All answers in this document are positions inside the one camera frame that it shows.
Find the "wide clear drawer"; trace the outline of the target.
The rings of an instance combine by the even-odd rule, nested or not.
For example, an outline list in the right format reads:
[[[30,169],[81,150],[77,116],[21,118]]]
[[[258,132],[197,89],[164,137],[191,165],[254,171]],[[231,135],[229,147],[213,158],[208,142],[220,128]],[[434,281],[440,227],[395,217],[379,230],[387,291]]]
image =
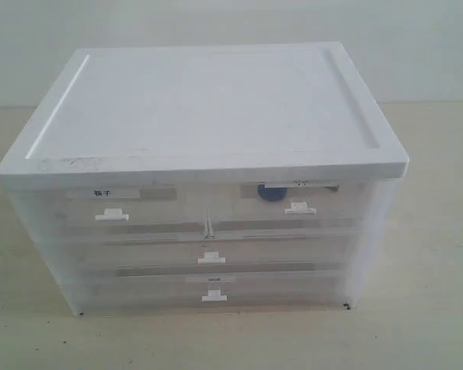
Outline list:
[[[211,272],[340,269],[357,246],[353,235],[78,245],[74,266],[89,275],[151,276]]]
[[[191,274],[120,272],[76,287],[78,311],[118,311],[250,304],[353,303],[340,270],[314,264],[299,269]]]

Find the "middle wide clear drawer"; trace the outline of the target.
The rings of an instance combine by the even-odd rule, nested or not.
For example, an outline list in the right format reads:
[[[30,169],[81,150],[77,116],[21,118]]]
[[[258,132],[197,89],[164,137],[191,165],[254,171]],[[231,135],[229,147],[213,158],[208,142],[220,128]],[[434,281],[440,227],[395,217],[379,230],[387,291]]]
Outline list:
[[[151,276],[211,272],[340,269],[357,246],[353,235],[78,245],[74,266],[89,275]]]

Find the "key bunch with blue tag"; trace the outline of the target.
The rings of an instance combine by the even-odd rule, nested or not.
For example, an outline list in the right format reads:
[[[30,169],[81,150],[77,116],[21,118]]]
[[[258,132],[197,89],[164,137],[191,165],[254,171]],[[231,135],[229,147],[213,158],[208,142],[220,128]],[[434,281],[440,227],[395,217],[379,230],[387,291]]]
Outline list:
[[[267,187],[265,184],[260,184],[257,187],[258,196],[267,202],[282,201],[287,194],[287,187]]]

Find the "white plastic drawer cabinet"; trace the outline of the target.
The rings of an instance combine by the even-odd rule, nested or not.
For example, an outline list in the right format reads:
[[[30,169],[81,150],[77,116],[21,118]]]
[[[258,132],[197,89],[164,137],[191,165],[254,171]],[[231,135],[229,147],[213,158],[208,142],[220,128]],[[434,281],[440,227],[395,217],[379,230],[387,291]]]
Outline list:
[[[343,272],[353,303],[326,304],[350,309],[408,162],[338,42],[80,49],[0,162],[0,181],[78,317],[168,309],[78,311],[76,287],[114,277],[75,267],[78,245],[324,234],[358,238],[345,266],[334,269]],[[365,183],[363,218],[352,228],[216,234],[209,216],[215,191],[251,183]],[[169,186],[200,193],[207,234],[86,234],[63,222],[69,190]]]

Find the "bottom wide clear drawer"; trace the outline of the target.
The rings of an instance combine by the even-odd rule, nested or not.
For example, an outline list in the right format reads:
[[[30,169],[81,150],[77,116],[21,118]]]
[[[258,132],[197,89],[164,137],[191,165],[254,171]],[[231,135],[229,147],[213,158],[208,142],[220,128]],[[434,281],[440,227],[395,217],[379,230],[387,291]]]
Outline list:
[[[314,264],[299,269],[191,274],[120,272],[76,287],[78,311],[118,311],[250,304],[353,303],[340,270]]]

